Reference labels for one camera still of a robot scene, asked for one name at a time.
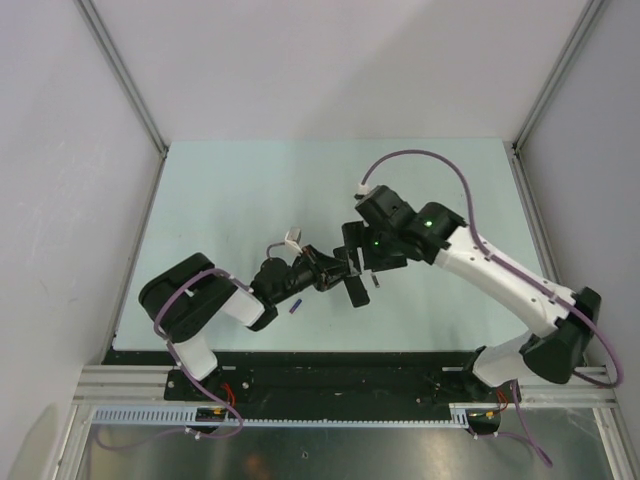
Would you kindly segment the black remote control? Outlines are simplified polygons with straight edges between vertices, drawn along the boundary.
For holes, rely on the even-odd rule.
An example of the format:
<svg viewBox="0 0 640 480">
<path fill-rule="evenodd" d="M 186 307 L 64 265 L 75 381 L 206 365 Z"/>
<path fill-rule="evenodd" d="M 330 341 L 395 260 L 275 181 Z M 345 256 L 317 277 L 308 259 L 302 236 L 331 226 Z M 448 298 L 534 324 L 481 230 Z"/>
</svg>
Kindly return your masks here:
<svg viewBox="0 0 640 480">
<path fill-rule="evenodd" d="M 368 292 L 360 278 L 361 273 L 356 269 L 348 250 L 342 246 L 333 250 L 334 256 L 346 263 L 346 273 L 343 275 L 343 283 L 349 299 L 354 308 L 360 308 L 370 303 Z"/>
</svg>

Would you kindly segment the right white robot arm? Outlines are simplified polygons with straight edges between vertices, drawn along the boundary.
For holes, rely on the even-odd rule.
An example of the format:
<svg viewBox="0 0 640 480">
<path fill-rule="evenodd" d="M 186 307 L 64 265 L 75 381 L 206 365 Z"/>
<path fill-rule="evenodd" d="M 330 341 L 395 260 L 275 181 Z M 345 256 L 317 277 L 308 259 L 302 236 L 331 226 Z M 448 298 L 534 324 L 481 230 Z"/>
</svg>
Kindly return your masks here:
<svg viewBox="0 0 640 480">
<path fill-rule="evenodd" d="M 484 401 L 507 381 L 536 375 L 567 383 L 593 337 L 601 297 L 584 287 L 573 291 L 516 264 L 505 267 L 498 250 L 458 214 L 437 202 L 414 211 L 385 185 L 359 187 L 356 211 L 365 222 L 357 249 L 367 269 L 385 269 L 389 261 L 436 265 L 513 313 L 527 333 L 494 347 L 481 347 L 461 376 L 463 393 Z"/>
</svg>

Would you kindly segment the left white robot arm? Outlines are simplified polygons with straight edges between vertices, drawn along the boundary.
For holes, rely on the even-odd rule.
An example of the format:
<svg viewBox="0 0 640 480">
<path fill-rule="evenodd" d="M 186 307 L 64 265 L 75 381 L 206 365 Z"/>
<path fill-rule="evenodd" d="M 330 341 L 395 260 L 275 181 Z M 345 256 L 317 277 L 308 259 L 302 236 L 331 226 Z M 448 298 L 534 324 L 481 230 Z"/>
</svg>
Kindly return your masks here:
<svg viewBox="0 0 640 480">
<path fill-rule="evenodd" d="M 292 263 L 268 258 L 248 285 L 195 253 L 149 281 L 138 301 L 187 375 L 187 389 L 207 400 L 221 387 L 218 360 L 203 334 L 214 316 L 223 313 L 260 331 L 277 317 L 280 303 L 307 288 L 325 292 L 338 284 L 345 285 L 353 307 L 370 302 L 345 250 L 334 252 L 334 257 L 328 256 L 308 245 Z"/>
</svg>

